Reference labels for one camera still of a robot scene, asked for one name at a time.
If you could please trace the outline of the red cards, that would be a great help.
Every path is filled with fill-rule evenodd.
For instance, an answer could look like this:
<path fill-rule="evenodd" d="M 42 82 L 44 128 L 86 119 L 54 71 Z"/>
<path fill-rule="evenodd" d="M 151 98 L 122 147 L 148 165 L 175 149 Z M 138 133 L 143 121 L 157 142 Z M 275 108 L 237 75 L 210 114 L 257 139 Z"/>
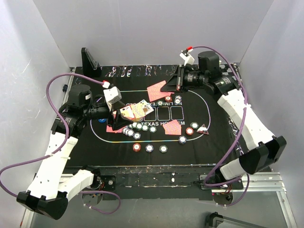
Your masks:
<path fill-rule="evenodd" d="M 150 102 L 159 100 L 166 96 L 171 96 L 172 92 L 161 92 L 161 88 L 166 84 L 166 81 L 160 81 L 154 85 L 147 87 L 148 98 Z"/>
<path fill-rule="evenodd" d="M 107 133 L 121 133 L 122 132 L 122 129 L 119 129 L 119 130 L 113 130 L 111 126 L 106 126 L 106 132 Z"/>
<path fill-rule="evenodd" d="M 181 125 L 177 120 L 172 120 L 163 125 L 165 135 L 181 135 Z"/>

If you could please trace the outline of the spread blue white chips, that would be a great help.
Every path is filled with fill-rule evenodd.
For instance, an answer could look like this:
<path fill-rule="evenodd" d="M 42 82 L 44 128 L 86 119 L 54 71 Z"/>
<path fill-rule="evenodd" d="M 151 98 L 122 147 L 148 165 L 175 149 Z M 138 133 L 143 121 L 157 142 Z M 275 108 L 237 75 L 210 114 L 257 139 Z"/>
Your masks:
<path fill-rule="evenodd" d="M 136 133 L 133 129 L 129 129 L 127 127 L 123 128 L 123 134 L 129 136 L 129 137 L 133 137 L 134 139 L 140 139 L 141 134 L 140 133 Z"/>

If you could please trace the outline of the red playing card deck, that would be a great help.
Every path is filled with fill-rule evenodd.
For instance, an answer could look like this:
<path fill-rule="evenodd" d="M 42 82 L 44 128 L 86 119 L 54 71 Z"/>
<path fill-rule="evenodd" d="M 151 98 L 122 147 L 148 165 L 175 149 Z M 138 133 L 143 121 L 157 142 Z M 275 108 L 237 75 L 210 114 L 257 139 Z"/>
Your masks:
<path fill-rule="evenodd" d="M 121 115 L 127 119 L 130 119 L 135 122 L 142 121 L 142 118 L 136 118 L 135 114 L 133 113 L 131 107 L 129 105 L 120 109 Z"/>

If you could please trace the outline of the spread green chips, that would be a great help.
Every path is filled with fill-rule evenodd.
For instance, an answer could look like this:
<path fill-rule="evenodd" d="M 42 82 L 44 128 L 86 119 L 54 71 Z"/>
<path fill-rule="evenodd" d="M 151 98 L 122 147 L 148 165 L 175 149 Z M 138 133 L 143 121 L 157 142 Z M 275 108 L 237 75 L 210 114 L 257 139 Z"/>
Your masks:
<path fill-rule="evenodd" d="M 136 130 L 142 130 L 142 131 L 149 131 L 151 133 L 155 133 L 157 131 L 156 127 L 155 126 L 151 126 L 149 127 L 148 125 L 145 125 L 145 124 L 142 124 L 142 123 L 136 123 L 136 122 L 133 122 L 132 124 L 129 125 L 129 128 L 132 128 L 132 129 L 136 129 Z"/>

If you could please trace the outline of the red poker chip stack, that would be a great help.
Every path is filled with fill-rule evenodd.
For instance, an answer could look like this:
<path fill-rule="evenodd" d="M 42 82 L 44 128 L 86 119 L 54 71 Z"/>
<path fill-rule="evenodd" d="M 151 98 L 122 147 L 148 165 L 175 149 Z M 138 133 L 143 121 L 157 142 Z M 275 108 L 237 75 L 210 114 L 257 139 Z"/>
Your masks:
<path fill-rule="evenodd" d="M 141 150 L 141 145 L 139 143 L 135 143 L 133 145 L 133 151 L 134 152 L 139 152 Z"/>

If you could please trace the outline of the blue poker chip stack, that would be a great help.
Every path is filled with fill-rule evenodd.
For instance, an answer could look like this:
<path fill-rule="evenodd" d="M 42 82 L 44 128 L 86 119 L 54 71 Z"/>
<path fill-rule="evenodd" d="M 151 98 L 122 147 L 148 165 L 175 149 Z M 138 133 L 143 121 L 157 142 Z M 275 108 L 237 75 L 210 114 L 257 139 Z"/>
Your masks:
<path fill-rule="evenodd" d="M 147 152 L 152 152 L 154 150 L 154 147 L 151 144 L 146 145 L 145 150 Z"/>

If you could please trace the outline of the green poker chip stack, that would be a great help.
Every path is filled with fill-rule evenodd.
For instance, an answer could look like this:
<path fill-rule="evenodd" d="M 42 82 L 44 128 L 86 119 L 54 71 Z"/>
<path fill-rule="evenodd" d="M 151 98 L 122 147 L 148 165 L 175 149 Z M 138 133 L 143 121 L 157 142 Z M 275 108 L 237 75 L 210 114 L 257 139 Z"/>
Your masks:
<path fill-rule="evenodd" d="M 166 145 L 161 145 L 161 146 L 159 147 L 159 151 L 160 151 L 161 153 L 166 153 L 166 152 L 168 151 L 168 147 L 167 147 Z"/>

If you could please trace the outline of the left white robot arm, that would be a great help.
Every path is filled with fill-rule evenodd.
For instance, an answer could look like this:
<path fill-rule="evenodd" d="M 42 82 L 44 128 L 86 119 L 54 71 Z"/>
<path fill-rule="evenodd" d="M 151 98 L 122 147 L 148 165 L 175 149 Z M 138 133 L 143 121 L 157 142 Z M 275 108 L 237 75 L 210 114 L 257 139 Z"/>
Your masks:
<path fill-rule="evenodd" d="M 121 113 L 125 104 L 121 102 L 120 90 L 107 82 L 103 87 L 103 103 L 93 101 L 90 86 L 71 87 L 67 101 L 57 110 L 60 115 L 52 126 L 49 148 L 40 168 L 27 190 L 17 195 L 19 204 L 58 220 L 65 213 L 68 202 L 82 191 L 97 195 L 115 188 L 114 176 L 104 176 L 98 168 L 88 165 L 68 180 L 60 181 L 67 160 L 88 121 L 107 118 L 108 125 L 114 130 L 132 123 Z"/>

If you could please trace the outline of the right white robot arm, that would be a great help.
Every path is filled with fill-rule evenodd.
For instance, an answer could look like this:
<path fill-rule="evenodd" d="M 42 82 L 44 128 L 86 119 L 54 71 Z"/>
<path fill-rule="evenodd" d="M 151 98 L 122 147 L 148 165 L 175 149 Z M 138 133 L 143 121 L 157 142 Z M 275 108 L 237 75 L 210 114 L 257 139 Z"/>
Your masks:
<path fill-rule="evenodd" d="M 217 99 L 238 128 L 229 150 L 203 181 L 205 187 L 227 188 L 244 174 L 256 172 L 278 161 L 287 145 L 283 136 L 276 137 L 258 118 L 247 102 L 247 93 L 231 64 L 224 74 L 219 60 L 223 55 L 208 47 L 198 54 L 198 65 L 190 54 L 193 47 L 181 51 L 184 64 L 160 89 L 161 92 L 186 92 L 203 88 Z"/>

